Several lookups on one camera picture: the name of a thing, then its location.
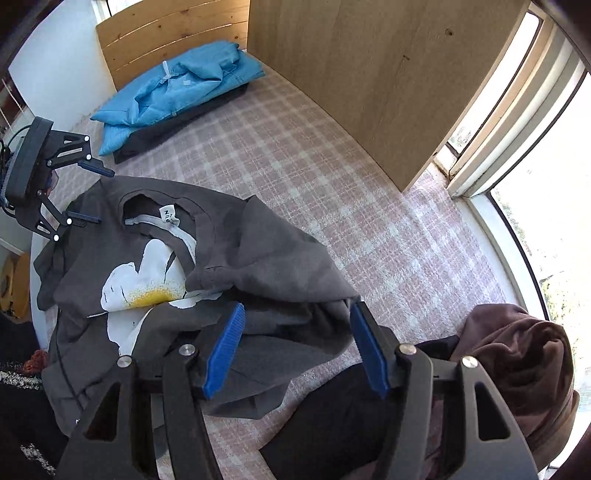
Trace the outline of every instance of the black fabric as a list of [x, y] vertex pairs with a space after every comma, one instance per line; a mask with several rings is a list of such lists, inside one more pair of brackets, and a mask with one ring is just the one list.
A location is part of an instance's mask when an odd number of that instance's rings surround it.
[[227, 104], [231, 100], [240, 97], [246, 92], [248, 84], [240, 85], [229, 92], [223, 93], [211, 100], [202, 103], [201, 105], [194, 106], [185, 110], [184, 112], [178, 113], [177, 115], [158, 122], [157, 124], [150, 125], [149, 127], [140, 128], [133, 132], [129, 138], [125, 141], [123, 147], [113, 152], [115, 163], [123, 163], [125, 160], [135, 157], [140, 153], [151, 150], [158, 145], [167, 141], [174, 134], [179, 132], [188, 123], [205, 115], [206, 113]]
[[[447, 360], [458, 341], [453, 335], [417, 347]], [[382, 401], [363, 365], [353, 365], [310, 393], [261, 454], [277, 480], [338, 480], [377, 460], [400, 401]]]
[[38, 348], [32, 323], [0, 315], [0, 478], [51, 478], [66, 447], [40, 374], [20, 373]]

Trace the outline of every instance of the white window frame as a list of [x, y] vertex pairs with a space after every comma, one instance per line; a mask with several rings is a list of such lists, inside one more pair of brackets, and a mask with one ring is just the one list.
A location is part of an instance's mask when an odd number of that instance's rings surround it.
[[551, 128], [576, 90], [585, 69], [560, 29], [544, 19], [534, 47], [474, 148], [450, 173], [447, 191], [467, 206], [501, 261], [519, 304], [548, 319], [537, 279], [521, 244], [490, 190]]

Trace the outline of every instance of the blue gripper pad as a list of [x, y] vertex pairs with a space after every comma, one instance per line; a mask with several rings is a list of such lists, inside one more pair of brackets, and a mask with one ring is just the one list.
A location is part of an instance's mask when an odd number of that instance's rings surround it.
[[361, 354], [361, 360], [363, 360], [369, 385], [380, 397], [386, 398], [390, 390], [388, 363], [368, 322], [373, 322], [376, 327], [377, 324], [370, 313], [367, 315], [368, 313], [369, 309], [364, 302], [354, 303], [351, 307], [351, 330]]
[[202, 387], [206, 399], [212, 398], [221, 389], [234, 359], [246, 322], [244, 305], [237, 303], [229, 318], [224, 321], [225, 327], [207, 359], [206, 379]]

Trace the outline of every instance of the metal screw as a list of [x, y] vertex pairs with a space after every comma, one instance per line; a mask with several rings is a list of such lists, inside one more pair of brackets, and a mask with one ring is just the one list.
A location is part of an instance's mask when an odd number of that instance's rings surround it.
[[473, 356], [466, 355], [462, 357], [462, 363], [466, 368], [476, 368], [478, 367], [478, 360], [476, 360]]
[[185, 343], [184, 345], [181, 345], [178, 352], [182, 356], [191, 356], [195, 353], [195, 346], [192, 343]]
[[120, 356], [119, 360], [117, 360], [117, 366], [120, 368], [125, 368], [131, 365], [132, 359], [129, 355]]
[[400, 353], [403, 353], [404, 355], [414, 355], [417, 353], [417, 347], [412, 343], [401, 343], [398, 345], [398, 349], [400, 350]]

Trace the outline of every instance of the black patterned fabric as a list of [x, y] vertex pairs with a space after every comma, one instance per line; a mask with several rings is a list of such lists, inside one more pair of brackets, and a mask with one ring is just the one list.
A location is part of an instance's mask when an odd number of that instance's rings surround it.
[[51, 478], [66, 447], [41, 374], [22, 373], [38, 348], [32, 323], [0, 315], [0, 478]]

